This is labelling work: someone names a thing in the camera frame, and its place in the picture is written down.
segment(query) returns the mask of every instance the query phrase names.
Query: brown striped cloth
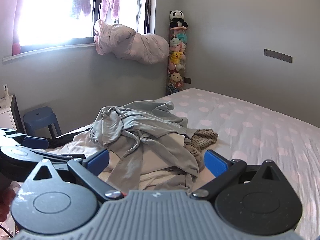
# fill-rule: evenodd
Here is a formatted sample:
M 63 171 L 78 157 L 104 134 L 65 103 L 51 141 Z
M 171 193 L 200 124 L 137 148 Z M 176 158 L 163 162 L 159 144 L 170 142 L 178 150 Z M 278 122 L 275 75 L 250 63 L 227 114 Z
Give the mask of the brown striped cloth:
M 190 139 L 190 143 L 184 144 L 184 147 L 194 155 L 199 166 L 199 172 L 204 169 L 202 150 L 209 145 L 217 142 L 218 134 L 212 129 L 198 130 Z

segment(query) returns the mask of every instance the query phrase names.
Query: plush toy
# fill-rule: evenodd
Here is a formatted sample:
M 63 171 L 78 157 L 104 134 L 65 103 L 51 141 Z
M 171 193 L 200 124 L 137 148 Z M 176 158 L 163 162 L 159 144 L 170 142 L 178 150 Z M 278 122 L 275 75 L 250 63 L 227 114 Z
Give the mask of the plush toy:
M 180 40 L 177 39 L 177 38 L 173 38 L 173 39 L 170 41 L 170 47 L 177 47 L 179 44 L 180 44 Z
M 171 94 L 174 94 L 176 92 L 179 92 L 180 90 L 177 89 L 176 87 L 174 87 L 172 84 L 169 84 L 167 86 L 167 95 L 171 95 Z
M 177 64 L 177 65 L 176 65 L 176 71 L 179 71 L 179 70 L 181 70 L 181 69 L 184 69 L 184 65 L 182 65 L 182 64 Z
M 186 27 L 188 24 L 184 21 L 184 14 L 182 11 L 175 10 L 170 12 L 170 28 L 174 27 Z
M 182 52 L 174 52 L 170 58 L 171 62 L 175 65 L 179 64 L 182 54 L 183 54 Z
M 177 46 L 177 47 L 170 47 L 169 50 L 172 52 L 179 52 L 181 49 L 180 49 L 180 46 Z
M 182 79 L 181 75 L 178 72 L 175 72 L 170 76 L 169 83 L 174 85 L 176 88 L 181 87 L 182 86 L 182 82 L 183 82 L 183 79 Z
M 180 42 L 180 52 L 185 52 L 186 51 L 186 44 L 184 44 L 183 42 Z
M 170 75 L 176 72 L 176 66 L 170 60 L 168 65 L 168 72 Z
M 185 35 L 184 33 L 177 33 L 176 36 L 181 42 L 183 42 L 184 44 L 187 44 L 188 42 L 187 35 Z
M 180 60 L 181 60 L 181 61 L 186 61 L 186 59 L 187 59 L 187 58 L 186 58 L 186 54 L 182 54 Z

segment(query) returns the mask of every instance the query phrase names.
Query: white bedsheet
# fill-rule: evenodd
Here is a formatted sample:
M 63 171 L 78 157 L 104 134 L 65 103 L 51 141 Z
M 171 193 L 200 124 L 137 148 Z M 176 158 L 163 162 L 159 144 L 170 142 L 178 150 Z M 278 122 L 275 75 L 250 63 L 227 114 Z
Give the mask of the white bedsheet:
M 159 99 L 172 101 L 177 116 L 188 127 L 212 128 L 219 134 L 213 145 L 227 159 L 248 164 L 272 159 L 279 166 L 303 205 L 296 232 L 304 239 L 320 235 L 320 129 L 243 100 L 198 89 L 188 89 Z

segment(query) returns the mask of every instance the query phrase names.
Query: black circular disc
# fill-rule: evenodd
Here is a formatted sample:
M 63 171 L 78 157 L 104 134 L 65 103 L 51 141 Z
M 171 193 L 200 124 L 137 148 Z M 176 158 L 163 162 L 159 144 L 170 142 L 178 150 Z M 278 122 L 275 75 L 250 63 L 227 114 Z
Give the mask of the black circular disc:
M 19 228 L 43 235 L 62 234 L 84 225 L 97 212 L 97 198 L 87 188 L 66 182 L 49 185 L 46 179 L 37 181 L 41 193 L 33 192 L 32 187 L 20 189 L 11 206 Z
M 293 189 L 281 181 L 267 179 L 225 189 L 216 198 L 215 209 L 232 227 L 261 236 L 295 228 L 302 214 Z

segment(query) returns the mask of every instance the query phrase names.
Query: cable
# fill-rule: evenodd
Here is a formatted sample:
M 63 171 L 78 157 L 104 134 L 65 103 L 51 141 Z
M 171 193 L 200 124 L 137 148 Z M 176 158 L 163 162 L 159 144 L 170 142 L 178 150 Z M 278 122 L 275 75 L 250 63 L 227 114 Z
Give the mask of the cable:
M 9 235 L 9 237 L 11 237 L 11 238 L 13 238 L 13 236 L 9 233 L 9 231 L 7 230 L 7 229 L 5 229 L 3 226 L 1 226 L 0 225 L 0 228 L 4 231 L 4 232 L 6 232 L 8 235 Z

